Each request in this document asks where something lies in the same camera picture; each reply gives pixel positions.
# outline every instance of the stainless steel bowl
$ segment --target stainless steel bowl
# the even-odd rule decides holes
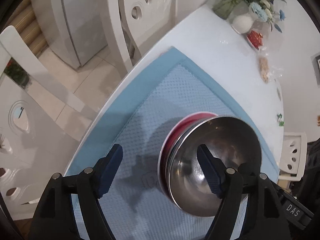
[[[245,122],[235,117],[217,116],[185,132],[171,152],[167,163],[170,196],[183,211],[198,217],[215,216],[221,200],[212,194],[196,157],[205,144],[226,167],[238,169],[249,163],[254,173],[261,167],[261,147],[257,135]]]

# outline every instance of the refrigerator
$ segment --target refrigerator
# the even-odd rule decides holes
[[[51,50],[77,69],[107,45],[97,0],[31,0]]]

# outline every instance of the blue petal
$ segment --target blue petal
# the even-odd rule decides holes
[[[283,10],[280,10],[280,20],[283,21],[285,18]]]
[[[275,23],[275,28],[282,33],[282,30],[280,29],[279,25]]]

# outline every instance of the white chair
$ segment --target white chair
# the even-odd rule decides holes
[[[123,29],[140,58],[175,25],[176,0],[98,0],[98,4],[108,46],[122,78],[132,69]]]
[[[93,120],[97,113],[48,73],[13,26],[0,34],[0,192],[12,218],[19,220],[33,216],[36,199],[41,197],[53,173],[64,173],[79,142],[66,134],[33,98],[3,73],[11,58],[50,93],[82,115]],[[24,127],[17,124],[15,116],[21,107]]]
[[[307,135],[305,133],[284,133],[279,168],[286,174],[279,180],[301,180],[306,166]]]

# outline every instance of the white flower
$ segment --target white flower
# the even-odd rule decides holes
[[[270,8],[270,3],[267,0],[260,0],[267,8]]]
[[[266,8],[264,11],[268,15],[269,19],[272,20],[272,14],[271,14],[270,10],[268,8]]]

